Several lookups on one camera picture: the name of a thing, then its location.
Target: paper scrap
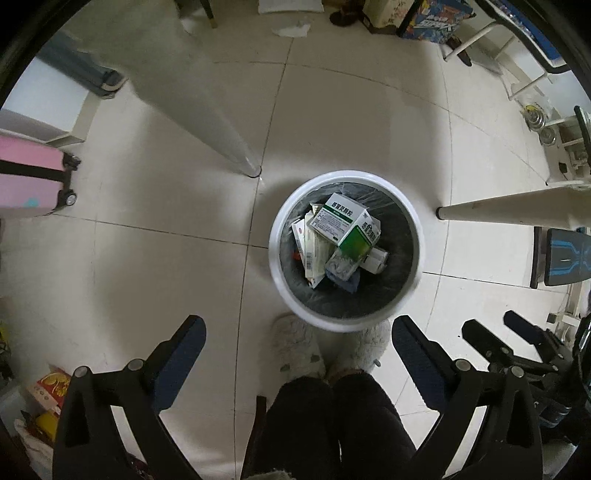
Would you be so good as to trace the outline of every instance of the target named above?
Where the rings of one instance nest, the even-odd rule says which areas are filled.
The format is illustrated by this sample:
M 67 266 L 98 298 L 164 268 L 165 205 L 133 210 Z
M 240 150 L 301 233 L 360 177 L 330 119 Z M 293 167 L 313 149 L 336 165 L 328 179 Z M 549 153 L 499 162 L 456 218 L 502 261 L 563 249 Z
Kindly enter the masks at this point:
M 303 38 L 308 35 L 310 25 L 307 20 L 298 20 L 295 24 L 272 28 L 271 31 L 279 37 Z

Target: black pants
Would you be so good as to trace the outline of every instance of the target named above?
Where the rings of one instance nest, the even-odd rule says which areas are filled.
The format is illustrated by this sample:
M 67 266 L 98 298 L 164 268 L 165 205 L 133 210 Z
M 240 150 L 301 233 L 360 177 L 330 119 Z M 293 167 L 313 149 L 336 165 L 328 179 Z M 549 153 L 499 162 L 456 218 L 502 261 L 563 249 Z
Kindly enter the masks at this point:
M 371 375 L 348 375 L 334 387 L 301 377 L 281 387 L 267 412 L 253 467 L 297 480 L 392 480 L 415 451 Z

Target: suitcase wheel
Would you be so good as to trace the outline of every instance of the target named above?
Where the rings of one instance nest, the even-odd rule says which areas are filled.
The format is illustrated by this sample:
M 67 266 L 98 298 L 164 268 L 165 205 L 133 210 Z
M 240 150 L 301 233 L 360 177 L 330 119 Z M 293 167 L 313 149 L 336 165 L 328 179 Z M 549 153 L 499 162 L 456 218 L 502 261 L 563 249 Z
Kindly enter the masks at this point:
M 64 160 L 62 162 L 65 167 L 70 167 L 72 170 L 78 170 L 81 160 L 75 155 L 64 153 Z
M 74 190 L 61 190 L 57 196 L 57 208 L 71 207 L 77 199 L 78 195 Z
M 66 206 L 71 207 L 72 205 L 74 205 L 76 203 L 77 199 L 78 199 L 78 195 L 76 195 L 75 192 L 70 190 L 70 193 L 66 197 Z

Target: bolt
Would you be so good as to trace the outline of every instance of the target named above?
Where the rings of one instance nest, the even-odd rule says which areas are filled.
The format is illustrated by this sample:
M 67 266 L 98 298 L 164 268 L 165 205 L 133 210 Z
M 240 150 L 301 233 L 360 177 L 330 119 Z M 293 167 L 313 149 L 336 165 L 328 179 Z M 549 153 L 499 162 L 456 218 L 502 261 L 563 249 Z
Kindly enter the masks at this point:
M 518 367 L 517 365 L 513 365 L 511 367 L 511 373 L 513 375 L 515 375 L 517 378 L 521 378 L 525 374 L 525 372 L 523 371 L 523 369 L 521 367 Z
M 139 370 L 144 366 L 144 361 L 141 358 L 134 358 L 131 362 L 127 364 L 127 368 L 129 368 L 132 372 Z
M 74 376 L 81 378 L 84 377 L 88 373 L 88 367 L 78 367 L 74 370 Z
M 467 372 L 468 370 L 470 370 L 472 368 L 472 366 L 470 365 L 470 362 L 468 360 L 464 360 L 463 358 L 460 358 L 459 360 L 456 360 L 456 368 L 460 372 Z

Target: plastic bag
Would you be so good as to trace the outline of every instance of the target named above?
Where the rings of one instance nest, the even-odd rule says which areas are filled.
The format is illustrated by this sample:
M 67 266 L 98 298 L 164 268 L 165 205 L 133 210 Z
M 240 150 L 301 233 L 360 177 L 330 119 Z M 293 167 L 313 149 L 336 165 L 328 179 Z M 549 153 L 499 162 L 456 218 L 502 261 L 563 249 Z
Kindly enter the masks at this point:
M 359 289 L 354 294 L 337 287 L 328 278 L 313 290 L 306 281 L 301 262 L 293 258 L 297 246 L 291 224 L 310 210 L 311 203 L 325 203 L 333 193 L 365 205 L 369 214 L 381 222 L 382 234 L 377 246 L 390 253 L 382 273 L 373 275 L 361 270 Z M 345 182 L 321 187 L 296 204 L 283 225 L 279 255 L 285 280 L 300 302 L 321 315 L 353 319 L 382 309 L 396 297 L 411 273 L 413 249 L 411 228 L 396 200 L 374 187 Z

